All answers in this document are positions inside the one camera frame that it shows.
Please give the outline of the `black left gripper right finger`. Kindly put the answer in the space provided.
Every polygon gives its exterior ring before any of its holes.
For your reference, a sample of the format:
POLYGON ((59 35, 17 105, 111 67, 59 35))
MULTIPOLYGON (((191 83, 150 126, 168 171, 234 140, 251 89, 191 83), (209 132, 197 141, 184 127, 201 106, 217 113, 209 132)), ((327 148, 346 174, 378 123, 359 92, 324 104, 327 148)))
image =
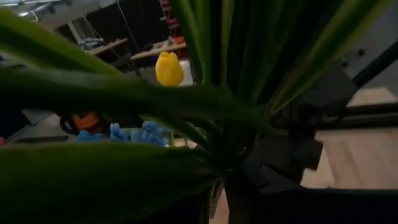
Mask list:
POLYGON ((398 190, 309 189, 265 165, 225 185, 228 224, 398 224, 398 190))

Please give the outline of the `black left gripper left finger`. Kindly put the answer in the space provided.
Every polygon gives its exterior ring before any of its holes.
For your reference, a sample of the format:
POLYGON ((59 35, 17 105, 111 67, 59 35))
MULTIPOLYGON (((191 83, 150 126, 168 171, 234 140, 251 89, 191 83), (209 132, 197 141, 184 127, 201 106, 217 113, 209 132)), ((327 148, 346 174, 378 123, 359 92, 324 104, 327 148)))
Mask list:
POLYGON ((130 224, 209 224, 211 187, 130 224))

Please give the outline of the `blue artificial flower bunch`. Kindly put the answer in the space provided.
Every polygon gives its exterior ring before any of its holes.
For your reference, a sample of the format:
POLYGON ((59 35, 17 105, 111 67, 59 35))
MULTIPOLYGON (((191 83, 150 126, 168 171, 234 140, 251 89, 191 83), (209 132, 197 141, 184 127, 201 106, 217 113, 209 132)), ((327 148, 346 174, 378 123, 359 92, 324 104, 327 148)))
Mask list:
POLYGON ((0 50, 30 63, 0 68, 1 108, 131 113, 194 141, 188 147, 94 141, 0 149, 0 224, 130 224, 226 185, 272 116, 308 103, 321 117, 356 92, 325 80, 391 0, 169 0, 199 80, 132 80, 40 26, 0 9, 0 50))

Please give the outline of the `yellow artificial tulip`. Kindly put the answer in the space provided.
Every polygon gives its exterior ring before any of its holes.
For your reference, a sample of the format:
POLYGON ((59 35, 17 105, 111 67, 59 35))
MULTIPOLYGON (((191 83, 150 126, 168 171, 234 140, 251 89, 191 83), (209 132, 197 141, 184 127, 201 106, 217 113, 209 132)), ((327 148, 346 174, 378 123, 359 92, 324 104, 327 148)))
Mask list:
POLYGON ((155 75, 163 86, 177 86, 184 78, 182 66, 174 52, 161 52, 155 64, 155 75))

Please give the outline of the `orange-red fabric panel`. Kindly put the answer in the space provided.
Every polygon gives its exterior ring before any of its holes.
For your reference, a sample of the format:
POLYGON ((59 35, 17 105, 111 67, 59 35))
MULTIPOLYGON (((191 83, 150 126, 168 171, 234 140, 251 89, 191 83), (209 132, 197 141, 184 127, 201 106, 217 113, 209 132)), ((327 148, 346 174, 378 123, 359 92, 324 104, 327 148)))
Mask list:
POLYGON ((93 131, 99 127, 100 119, 96 113, 74 114, 72 120, 76 128, 80 130, 93 131))

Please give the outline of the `wooden workbench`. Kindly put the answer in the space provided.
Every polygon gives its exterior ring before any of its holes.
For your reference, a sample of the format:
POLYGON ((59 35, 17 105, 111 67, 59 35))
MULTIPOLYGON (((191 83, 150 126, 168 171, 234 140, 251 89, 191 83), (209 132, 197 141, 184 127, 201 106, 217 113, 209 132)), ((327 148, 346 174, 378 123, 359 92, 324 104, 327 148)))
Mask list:
POLYGON ((117 46, 119 46, 121 44, 124 44, 127 41, 128 41, 127 38, 117 39, 117 40, 115 40, 113 42, 110 42, 110 43, 108 43, 106 45, 99 46, 99 47, 91 49, 91 50, 86 50, 86 52, 91 54, 91 55, 98 55, 98 54, 103 53, 103 52, 105 52, 107 50, 110 50, 110 49, 112 49, 114 47, 117 47, 117 46))
POLYGON ((184 49, 187 48, 186 43, 182 43, 182 44, 173 44, 173 45, 165 45, 165 46, 161 46, 159 48, 156 49, 151 49, 149 51, 144 51, 144 52, 140 52, 138 54, 135 54, 133 56, 130 57, 130 60, 137 60, 140 58, 145 58, 151 55, 157 55, 160 54, 162 52, 171 52, 171 51, 175 51, 175 50, 180 50, 180 49, 184 49))

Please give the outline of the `red metal rack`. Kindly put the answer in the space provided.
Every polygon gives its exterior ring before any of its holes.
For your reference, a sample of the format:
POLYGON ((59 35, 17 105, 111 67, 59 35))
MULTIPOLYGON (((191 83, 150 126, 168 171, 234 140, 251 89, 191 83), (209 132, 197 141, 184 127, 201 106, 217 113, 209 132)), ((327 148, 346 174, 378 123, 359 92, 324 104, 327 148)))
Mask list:
POLYGON ((173 47, 184 44, 185 39, 183 37, 180 24, 178 23, 178 20, 175 17, 175 14, 169 3, 169 0, 159 0, 159 1, 160 5, 162 6, 162 10, 164 12, 164 19, 170 31, 165 46, 173 47))

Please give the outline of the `black aluminium table frame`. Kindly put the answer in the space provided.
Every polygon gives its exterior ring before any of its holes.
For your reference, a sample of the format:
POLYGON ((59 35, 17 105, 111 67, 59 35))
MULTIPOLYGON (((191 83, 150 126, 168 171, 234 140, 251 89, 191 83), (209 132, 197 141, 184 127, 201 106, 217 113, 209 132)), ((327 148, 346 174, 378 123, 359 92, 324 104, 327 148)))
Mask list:
MULTIPOLYGON (((398 61, 398 39, 365 66, 352 82, 357 89, 360 89, 396 61, 398 61)), ((328 112, 325 117, 317 121, 317 128, 321 130, 388 127, 398 127, 398 101, 345 107, 337 112, 328 112)))

